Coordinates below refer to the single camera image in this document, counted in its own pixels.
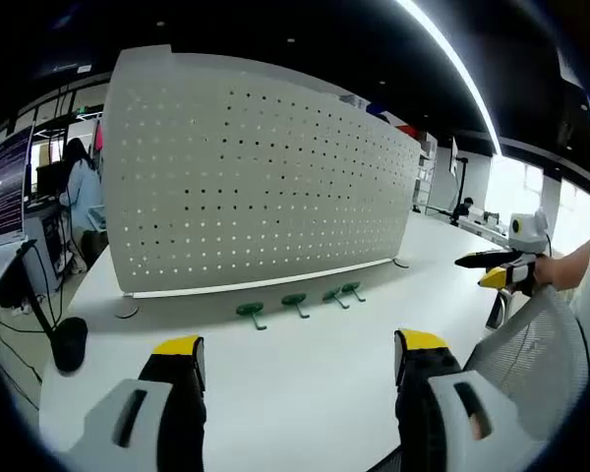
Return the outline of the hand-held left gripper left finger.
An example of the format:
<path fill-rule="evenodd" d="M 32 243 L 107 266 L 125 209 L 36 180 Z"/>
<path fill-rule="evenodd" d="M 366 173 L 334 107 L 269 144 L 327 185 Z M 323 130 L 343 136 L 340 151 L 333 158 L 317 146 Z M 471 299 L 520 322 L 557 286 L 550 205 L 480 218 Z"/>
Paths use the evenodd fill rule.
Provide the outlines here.
<path fill-rule="evenodd" d="M 70 471 L 202 471 L 207 409 L 204 339 L 154 348 L 140 375 L 119 382 L 88 412 L 63 454 Z"/>

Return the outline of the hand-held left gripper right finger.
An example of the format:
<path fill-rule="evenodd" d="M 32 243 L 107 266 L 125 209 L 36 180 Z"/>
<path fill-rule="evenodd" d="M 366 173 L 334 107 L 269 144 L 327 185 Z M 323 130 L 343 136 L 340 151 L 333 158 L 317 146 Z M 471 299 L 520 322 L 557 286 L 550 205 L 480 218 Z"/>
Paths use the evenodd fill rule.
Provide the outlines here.
<path fill-rule="evenodd" d="M 515 404 L 475 371 L 461 369 L 438 336 L 394 333 L 394 377 L 403 471 L 521 471 L 537 453 Z M 468 417 L 487 432 L 475 441 Z"/>

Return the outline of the person's right hand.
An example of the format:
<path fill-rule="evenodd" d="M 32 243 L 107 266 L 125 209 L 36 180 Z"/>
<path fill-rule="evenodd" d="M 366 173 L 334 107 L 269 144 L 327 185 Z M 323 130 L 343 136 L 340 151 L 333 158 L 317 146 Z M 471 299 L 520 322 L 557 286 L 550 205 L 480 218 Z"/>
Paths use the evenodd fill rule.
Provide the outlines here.
<path fill-rule="evenodd" d="M 552 285 L 556 290 L 564 290 L 560 259 L 539 257 L 535 263 L 534 277 L 538 286 Z"/>

